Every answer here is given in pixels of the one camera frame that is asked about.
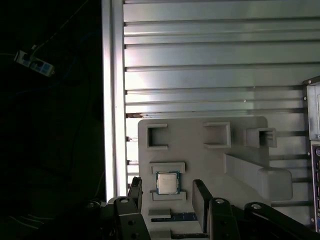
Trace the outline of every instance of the metal panel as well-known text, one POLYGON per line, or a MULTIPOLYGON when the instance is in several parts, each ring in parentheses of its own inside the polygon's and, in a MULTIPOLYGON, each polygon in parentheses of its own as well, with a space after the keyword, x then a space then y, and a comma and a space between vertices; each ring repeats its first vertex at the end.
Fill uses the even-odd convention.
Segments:
POLYGON ((125 4, 125 22, 318 17, 317 0, 125 4))
POLYGON ((102 37, 103 37, 103 118, 104 123, 104 158, 106 201, 116 195, 115 149, 114 149, 114 110, 113 110, 113 80, 112 80, 112 32, 111 32, 111 2, 102 1, 102 37))
POLYGON ((301 79, 316 76, 319 68, 320 64, 196 66, 179 69, 176 66, 172 69, 138 68, 125 73, 125 89, 295 86, 301 85, 301 79))
MULTIPOLYGON (((297 181, 291 201, 273 204, 310 224, 301 85, 320 75, 320 1, 112 3, 118 14, 112 24, 118 28, 114 60, 120 61, 113 109, 120 157, 115 162, 122 161, 117 181, 126 171, 125 130, 126 160, 137 164, 141 118, 264 116, 277 129, 278 148, 269 149, 270 164, 290 170, 297 181)), ((129 167, 132 174, 136 170, 129 167)))
POLYGON ((124 50, 124 57, 126 67, 315 63, 320 57, 320 43, 142 45, 124 50))
POLYGON ((113 12, 113 49, 114 49, 114 117, 115 117, 115 172, 117 196, 126 196, 128 192, 126 116, 124 93, 124 29, 122 2, 112 0, 113 12))

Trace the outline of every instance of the electrical cable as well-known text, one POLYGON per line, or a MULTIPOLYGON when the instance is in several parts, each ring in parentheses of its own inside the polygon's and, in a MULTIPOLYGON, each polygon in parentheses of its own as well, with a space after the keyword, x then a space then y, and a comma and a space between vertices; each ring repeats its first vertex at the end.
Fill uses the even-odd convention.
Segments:
POLYGON ((84 123, 84 121, 86 119, 87 112, 88 112, 89 106, 90 106, 90 99, 91 99, 91 85, 92 85, 91 82, 92 82, 92 80, 91 80, 91 75, 90 75, 89 68, 88 68, 87 64, 84 61, 82 61, 82 58, 80 58, 79 56, 78 56, 78 61, 82 64, 82 69, 87 74, 88 94, 87 94, 87 100, 86 100, 86 104, 85 104, 85 107, 84 107, 84 111, 83 111, 82 117, 81 117, 80 122, 79 122, 79 124, 78 124, 78 126, 76 128, 76 131, 75 131, 74 136, 73 136, 72 144, 71 144, 70 166, 69 166, 69 170, 67 172, 67 174, 69 176, 71 175, 72 169, 74 168, 76 142, 77 142, 77 139, 79 137, 79 133, 80 133, 82 124, 84 123))
POLYGON ((19 223, 19 224, 21 224, 21 225, 23 225, 23 226, 26 226, 26 227, 29 227, 29 228, 32 228, 32 229, 39 229, 39 228, 36 227, 36 226, 32 226, 32 225, 26 224, 26 223, 24 223, 24 222, 22 222, 22 221, 19 221, 18 219, 16 219, 16 218, 13 217, 13 216, 9 216, 9 218, 15 220, 17 223, 19 223))
POLYGON ((39 46, 37 46, 37 47, 33 50, 30 58, 32 58, 39 49, 41 49, 41 48, 42 48, 44 45, 46 45, 51 39, 53 39, 53 38, 57 35, 57 33, 58 33, 61 29, 63 29, 63 28, 69 23, 69 21, 80 11, 80 10, 83 8, 83 6, 86 5, 88 2, 89 2, 89 0, 84 1, 84 2, 82 3, 82 5, 59 27, 59 29, 58 29, 51 37, 49 37, 45 42, 43 42, 42 44, 40 44, 39 46))
POLYGON ((70 75, 71 69, 72 67, 75 65, 77 58, 74 57, 72 63, 70 64, 68 70, 66 71, 66 73, 63 75, 63 77, 61 78, 60 81, 57 81, 55 83, 53 83, 52 85, 49 86, 44 86, 44 87, 39 87, 39 88, 32 88, 32 89, 28 89, 28 90, 23 90, 23 91, 19 91, 16 92, 13 96, 9 97, 9 99, 13 99, 16 96, 20 95, 20 94, 26 94, 26 93, 31 93, 31 92, 39 92, 39 91, 43 91, 43 90, 47 90, 47 89, 51 89, 54 88, 56 86, 58 86, 59 84, 61 84, 61 82, 65 79, 67 79, 70 75))
POLYGON ((42 221, 34 220, 34 219, 31 219, 31 218, 27 218, 27 217, 25 217, 25 216, 20 216, 20 218, 25 219, 25 220, 28 220, 28 221, 31 221, 31 222, 35 222, 35 223, 45 224, 45 223, 42 222, 42 221))
MULTIPOLYGON (((93 36, 93 35, 96 35, 98 34, 99 31, 94 31, 94 32, 90 32, 88 34, 86 34, 85 36, 83 36, 78 44, 77 44, 77 48, 80 47, 80 45, 86 41, 89 37, 93 36)), ((49 86, 44 86, 44 87, 39 87, 39 88, 32 88, 32 89, 28 89, 28 90, 23 90, 23 91, 19 91, 19 92, 16 92, 13 96, 9 97, 9 99, 13 99, 15 98, 16 96, 20 95, 20 94, 26 94, 26 93, 30 93, 30 92, 38 92, 38 91, 43 91, 43 90, 48 90, 48 89, 51 89, 51 88, 54 88, 56 86, 58 86, 59 84, 61 84, 65 79, 67 79, 71 73, 71 70, 73 68, 73 66, 76 64, 77 62, 77 56, 75 56, 72 60, 72 63, 70 64, 70 66, 68 67, 68 70, 66 71, 66 73, 63 75, 63 77, 61 78, 60 81, 58 82, 55 82, 53 83, 52 85, 49 85, 49 86)))
POLYGON ((52 217, 39 217, 39 216, 31 215, 31 214, 28 214, 28 216, 32 217, 34 219, 40 219, 40 220, 53 220, 54 219, 52 217))
POLYGON ((93 198, 95 198, 99 193, 100 185, 101 185, 101 182, 102 182, 102 179, 103 179, 104 175, 105 175, 105 171, 103 171, 103 173, 101 174, 101 177, 100 177, 100 180, 99 180, 99 183, 98 183, 98 187, 96 188, 96 191, 95 191, 95 194, 94 194, 93 198))

